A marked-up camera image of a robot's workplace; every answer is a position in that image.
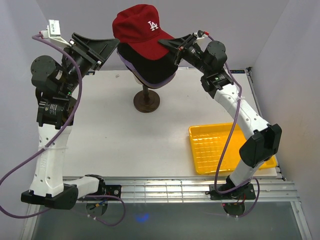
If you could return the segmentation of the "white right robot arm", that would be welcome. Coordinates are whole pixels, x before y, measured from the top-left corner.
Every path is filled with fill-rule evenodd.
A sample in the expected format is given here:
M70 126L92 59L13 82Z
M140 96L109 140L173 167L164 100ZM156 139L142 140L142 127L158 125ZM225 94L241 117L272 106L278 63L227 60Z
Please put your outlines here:
M239 126L246 139L239 149L240 161L226 178L225 184L214 186L220 196L237 199L254 177L256 171L274 156L279 149L282 129L263 119L242 98L242 87L234 79L227 65L225 45L212 39L205 50L198 45L198 39L209 33L199 31L175 39L160 39L159 44L173 54L178 65L185 60L203 75L201 85L218 104L233 118L232 128Z

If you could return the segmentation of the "red cap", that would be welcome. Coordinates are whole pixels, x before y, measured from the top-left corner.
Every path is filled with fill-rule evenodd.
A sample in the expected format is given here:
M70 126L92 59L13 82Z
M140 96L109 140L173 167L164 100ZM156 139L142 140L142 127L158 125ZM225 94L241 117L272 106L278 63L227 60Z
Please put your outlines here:
M159 12L150 4L137 4L119 12L112 22L112 31L122 44L128 44L148 60L159 60L169 53L158 40L172 40L162 30Z

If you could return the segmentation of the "black cap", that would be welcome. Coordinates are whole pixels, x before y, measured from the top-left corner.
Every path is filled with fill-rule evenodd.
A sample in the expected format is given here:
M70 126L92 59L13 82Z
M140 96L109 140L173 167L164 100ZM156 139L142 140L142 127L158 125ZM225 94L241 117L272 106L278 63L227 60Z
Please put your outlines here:
M121 43L117 47L117 53L124 65L138 78L138 81L151 89L159 89L168 84L178 70L170 52L157 60L150 60L140 55L128 44Z

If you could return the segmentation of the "purple LA cap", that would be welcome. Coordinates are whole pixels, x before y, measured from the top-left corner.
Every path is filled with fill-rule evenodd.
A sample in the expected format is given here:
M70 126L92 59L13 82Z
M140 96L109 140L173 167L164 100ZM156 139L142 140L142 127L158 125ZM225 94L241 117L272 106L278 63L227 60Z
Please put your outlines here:
M140 71L138 71L134 65L130 61L126 60L119 52L117 52L117 54L124 65L133 73L133 75L136 75L143 85L150 89L162 88L172 81L176 75L176 71L173 72L167 69L156 70L152 69L151 67L141 68Z

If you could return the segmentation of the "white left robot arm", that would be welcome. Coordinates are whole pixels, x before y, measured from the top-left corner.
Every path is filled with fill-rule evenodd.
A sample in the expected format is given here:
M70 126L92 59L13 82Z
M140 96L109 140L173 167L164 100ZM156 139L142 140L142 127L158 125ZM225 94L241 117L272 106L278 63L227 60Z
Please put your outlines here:
M38 110L39 155L33 181L21 194L21 201L51 209L70 210L77 200L106 195L104 179L87 174L72 181L63 180L67 142L74 123L79 99L74 91L82 90L82 79L99 70L119 44L119 40L90 39L73 33L65 47L60 47L61 62L51 56L37 57L30 66Z

